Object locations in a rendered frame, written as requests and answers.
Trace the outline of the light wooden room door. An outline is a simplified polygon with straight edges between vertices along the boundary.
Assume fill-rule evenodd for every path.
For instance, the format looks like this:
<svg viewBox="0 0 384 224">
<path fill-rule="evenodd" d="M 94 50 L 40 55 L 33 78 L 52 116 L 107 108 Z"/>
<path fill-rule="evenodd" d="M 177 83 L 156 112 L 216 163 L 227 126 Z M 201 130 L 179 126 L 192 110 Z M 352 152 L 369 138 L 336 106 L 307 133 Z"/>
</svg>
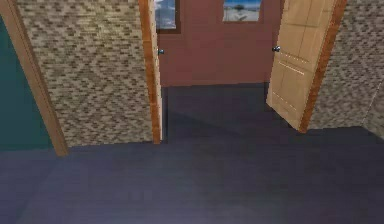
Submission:
<svg viewBox="0 0 384 224">
<path fill-rule="evenodd" d="M 304 111 L 335 0 L 285 0 L 266 103 L 303 131 Z"/>
<path fill-rule="evenodd" d="M 160 82 L 160 68 L 159 68 L 159 56 L 158 56 L 158 42 L 156 32 L 156 19 L 155 19 L 155 0 L 148 0 L 149 16 L 150 16 L 150 28 L 151 28 L 151 41 L 153 52 L 153 67 L 154 67 L 154 80 L 156 88 L 157 108 L 159 115 L 159 130 L 160 130 L 160 142 L 163 140 L 163 121 L 162 121 L 162 93 Z"/>
</svg>

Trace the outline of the framed beach picture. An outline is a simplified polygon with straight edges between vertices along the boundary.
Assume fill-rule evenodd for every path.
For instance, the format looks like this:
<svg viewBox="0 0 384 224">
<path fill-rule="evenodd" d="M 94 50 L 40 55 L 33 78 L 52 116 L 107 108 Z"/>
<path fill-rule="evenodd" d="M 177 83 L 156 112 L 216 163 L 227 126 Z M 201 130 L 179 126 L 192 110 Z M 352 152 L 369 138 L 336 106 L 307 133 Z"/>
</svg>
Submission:
<svg viewBox="0 0 384 224">
<path fill-rule="evenodd" d="M 224 0 L 224 22 L 257 22 L 262 0 Z"/>
</svg>

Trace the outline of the framed sky picture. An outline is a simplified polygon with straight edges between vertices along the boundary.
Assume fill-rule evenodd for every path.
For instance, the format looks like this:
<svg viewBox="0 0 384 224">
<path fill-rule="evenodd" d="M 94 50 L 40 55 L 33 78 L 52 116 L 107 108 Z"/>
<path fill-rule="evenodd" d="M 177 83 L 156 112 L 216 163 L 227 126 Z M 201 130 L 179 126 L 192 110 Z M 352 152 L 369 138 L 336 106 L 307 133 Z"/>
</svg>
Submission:
<svg viewBox="0 0 384 224">
<path fill-rule="evenodd" d="M 155 0 L 156 30 L 160 34 L 180 34 L 180 0 Z"/>
</svg>

